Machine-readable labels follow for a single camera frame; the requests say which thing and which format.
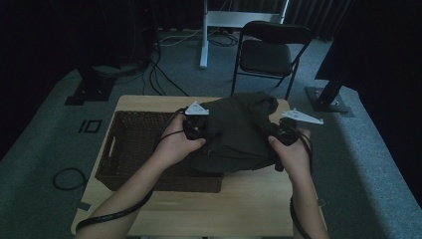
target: chair backrest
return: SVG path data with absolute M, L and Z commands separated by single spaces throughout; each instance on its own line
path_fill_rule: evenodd
M 252 21 L 241 30 L 243 35 L 251 36 L 271 44 L 304 44 L 313 39 L 310 29 L 299 25 L 288 25 L 266 21 Z

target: hand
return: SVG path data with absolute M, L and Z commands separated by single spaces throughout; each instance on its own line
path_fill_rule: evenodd
M 299 132 L 307 138 L 311 138 L 311 132 L 304 128 L 299 128 Z M 279 155 L 283 167 L 289 174 L 290 178 L 298 178 L 311 174 L 310 157 L 301 140 L 297 140 L 290 146 L 285 146 L 273 136 L 268 137 L 271 147 Z
M 184 120 L 186 120 L 186 116 L 183 114 L 178 114 L 173 119 L 162 134 L 161 142 L 152 155 L 153 157 L 160 158 L 162 163 L 164 163 L 164 166 L 168 167 L 181 161 L 191 151 L 194 151 L 205 144 L 204 138 L 195 140 L 187 139 L 183 131 Z

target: stand base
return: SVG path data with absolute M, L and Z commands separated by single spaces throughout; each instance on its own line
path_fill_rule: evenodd
M 85 91 L 81 81 L 73 96 L 68 97 L 65 106 L 82 106 L 84 102 L 106 102 L 111 94 L 116 78 L 99 76 L 101 83 L 94 92 Z
M 330 105 L 321 105 L 318 102 L 318 97 L 323 88 L 306 87 L 305 90 L 307 91 L 308 97 L 315 112 L 340 113 L 342 117 L 354 118 L 354 114 L 351 111 L 351 108 L 344 105 L 340 95 L 338 95 Z

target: forearm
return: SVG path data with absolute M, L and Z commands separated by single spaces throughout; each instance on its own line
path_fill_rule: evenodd
M 120 212 L 141 201 L 152 189 L 165 169 L 148 160 L 118 191 L 109 197 L 90 217 L 98 217 Z M 124 217 L 82 228 L 76 238 L 125 238 L 139 210 Z
M 311 175 L 292 179 L 293 203 L 302 228 L 312 238 L 328 238 L 317 204 L 317 195 Z M 295 230 L 295 238 L 302 238 Z

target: white desk leg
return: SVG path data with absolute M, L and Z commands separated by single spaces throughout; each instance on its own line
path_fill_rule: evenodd
M 204 18 L 203 18 L 203 39 L 202 39 L 202 51 L 201 51 L 201 62 L 199 67 L 202 69 L 207 68 L 208 63 L 208 2 L 204 0 Z

